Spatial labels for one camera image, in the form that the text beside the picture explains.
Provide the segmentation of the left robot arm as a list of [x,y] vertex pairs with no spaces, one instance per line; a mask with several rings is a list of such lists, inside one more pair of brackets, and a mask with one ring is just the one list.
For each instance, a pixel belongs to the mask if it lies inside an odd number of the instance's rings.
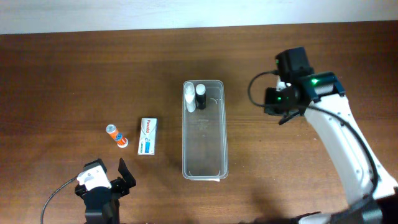
[[125,161],[119,160],[117,179],[110,181],[107,169],[101,159],[86,164],[77,176],[75,194],[83,199],[87,223],[119,223],[119,199],[128,195],[136,186],[136,180],[128,170]]

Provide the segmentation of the white Panadol box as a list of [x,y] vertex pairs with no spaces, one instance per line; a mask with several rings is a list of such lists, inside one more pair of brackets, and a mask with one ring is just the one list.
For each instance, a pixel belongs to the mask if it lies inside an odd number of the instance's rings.
[[157,118],[142,118],[137,154],[153,156],[157,135]]

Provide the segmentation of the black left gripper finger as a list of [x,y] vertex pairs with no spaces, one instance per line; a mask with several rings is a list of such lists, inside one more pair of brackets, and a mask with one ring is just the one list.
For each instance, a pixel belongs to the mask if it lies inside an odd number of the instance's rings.
[[124,181],[129,189],[136,186],[136,180],[133,177],[133,175],[130,173],[130,171],[128,170],[127,165],[126,165],[125,161],[123,160],[123,158],[119,159],[118,171],[122,175],[122,178],[124,179]]
[[89,162],[84,165],[83,172],[87,174],[107,173],[106,166],[102,159]]

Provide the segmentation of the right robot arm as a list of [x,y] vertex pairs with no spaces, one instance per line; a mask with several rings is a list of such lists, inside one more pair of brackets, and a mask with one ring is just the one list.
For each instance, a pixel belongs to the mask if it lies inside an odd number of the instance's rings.
[[[397,181],[380,164],[349,107],[334,73],[275,71],[277,86],[261,104],[286,123],[303,116],[318,133],[343,184],[349,207],[341,212],[308,213],[292,223],[396,223]],[[223,84],[189,80],[183,84],[183,176],[224,179],[228,173]]]

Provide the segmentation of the black bottle white cap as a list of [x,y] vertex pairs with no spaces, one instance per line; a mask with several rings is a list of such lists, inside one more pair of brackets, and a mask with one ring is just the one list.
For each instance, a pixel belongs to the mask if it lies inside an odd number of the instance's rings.
[[197,108],[203,110],[206,108],[206,87],[204,84],[196,86]]

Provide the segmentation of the orange tablet tube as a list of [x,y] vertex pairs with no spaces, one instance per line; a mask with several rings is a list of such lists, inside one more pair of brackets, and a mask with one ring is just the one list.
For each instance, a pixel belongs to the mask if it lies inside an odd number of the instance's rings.
[[112,137],[112,139],[116,142],[118,147],[125,148],[129,144],[128,139],[125,138],[122,135],[122,133],[119,132],[119,130],[114,124],[107,125],[106,132]]

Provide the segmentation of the clear plastic container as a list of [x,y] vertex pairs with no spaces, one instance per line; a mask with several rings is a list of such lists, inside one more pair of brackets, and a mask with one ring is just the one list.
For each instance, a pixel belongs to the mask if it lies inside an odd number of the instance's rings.
[[[206,87],[206,108],[187,110],[187,82]],[[220,181],[228,176],[224,86],[220,80],[187,80],[182,96],[182,174],[188,180]]]

